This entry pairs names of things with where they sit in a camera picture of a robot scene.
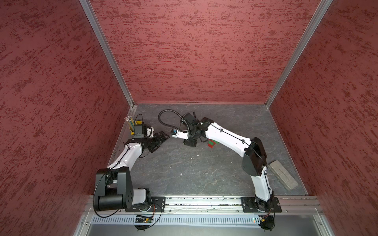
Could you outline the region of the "red long lego brick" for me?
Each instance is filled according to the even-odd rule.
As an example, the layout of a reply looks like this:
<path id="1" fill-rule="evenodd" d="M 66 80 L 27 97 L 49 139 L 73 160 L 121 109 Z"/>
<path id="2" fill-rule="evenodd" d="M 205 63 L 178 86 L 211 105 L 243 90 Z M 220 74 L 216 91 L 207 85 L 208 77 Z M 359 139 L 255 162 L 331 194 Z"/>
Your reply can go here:
<path id="1" fill-rule="evenodd" d="M 214 140 L 211 140 L 211 139 L 208 140 L 208 145 L 209 146 L 214 146 L 217 143 L 218 143 L 217 141 L 214 141 Z"/>

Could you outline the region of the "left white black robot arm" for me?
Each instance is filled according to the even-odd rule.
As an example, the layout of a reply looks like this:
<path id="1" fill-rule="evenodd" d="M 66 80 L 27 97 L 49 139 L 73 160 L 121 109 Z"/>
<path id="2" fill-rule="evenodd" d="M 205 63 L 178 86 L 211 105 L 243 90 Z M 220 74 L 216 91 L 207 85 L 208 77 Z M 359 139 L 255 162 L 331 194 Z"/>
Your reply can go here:
<path id="1" fill-rule="evenodd" d="M 163 131 L 154 134 L 154 129 L 146 124 L 134 128 L 132 138 L 116 160 L 95 176 L 93 208 L 95 211 L 122 210 L 137 208 L 150 211 L 153 207 L 148 188 L 134 188 L 131 170 L 143 152 L 155 152 L 169 139 Z"/>

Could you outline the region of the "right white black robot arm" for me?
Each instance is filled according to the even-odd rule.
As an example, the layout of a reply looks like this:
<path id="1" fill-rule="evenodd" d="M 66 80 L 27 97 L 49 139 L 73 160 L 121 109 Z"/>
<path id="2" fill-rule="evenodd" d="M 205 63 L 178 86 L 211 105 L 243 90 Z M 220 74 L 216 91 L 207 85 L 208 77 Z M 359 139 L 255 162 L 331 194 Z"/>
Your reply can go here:
<path id="1" fill-rule="evenodd" d="M 274 191 L 268 180 L 267 155 L 262 141 L 257 137 L 251 139 L 237 135 L 213 120 L 199 120 L 190 113 L 184 115 L 182 123 L 188 128 L 188 134 L 177 137 L 184 139 L 185 145 L 194 146 L 197 139 L 204 137 L 228 147 L 242 157 L 242 170 L 251 177 L 255 187 L 255 207 L 261 212 L 269 212 Z"/>

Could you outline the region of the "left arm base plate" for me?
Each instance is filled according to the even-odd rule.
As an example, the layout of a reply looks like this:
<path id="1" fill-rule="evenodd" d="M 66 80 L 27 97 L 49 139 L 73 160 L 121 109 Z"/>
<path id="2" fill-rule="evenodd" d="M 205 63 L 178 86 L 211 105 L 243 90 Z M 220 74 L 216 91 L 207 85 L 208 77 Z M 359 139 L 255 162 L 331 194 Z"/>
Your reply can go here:
<path id="1" fill-rule="evenodd" d="M 153 213 L 164 212 L 166 197 L 153 196 L 150 200 L 142 204 L 132 205 L 131 208 L 125 209 L 125 212 Z"/>

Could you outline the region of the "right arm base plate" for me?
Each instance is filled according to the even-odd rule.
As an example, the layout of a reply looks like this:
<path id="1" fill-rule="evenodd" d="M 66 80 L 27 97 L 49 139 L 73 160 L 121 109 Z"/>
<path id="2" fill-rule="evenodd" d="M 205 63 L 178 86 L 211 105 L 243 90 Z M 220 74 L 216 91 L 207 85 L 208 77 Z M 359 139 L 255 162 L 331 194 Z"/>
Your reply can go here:
<path id="1" fill-rule="evenodd" d="M 260 199 L 255 199 L 255 197 L 241 197 L 241 206 L 243 212 L 252 213 L 281 213 L 282 208 L 277 197 L 270 199 L 269 201 L 263 201 Z"/>

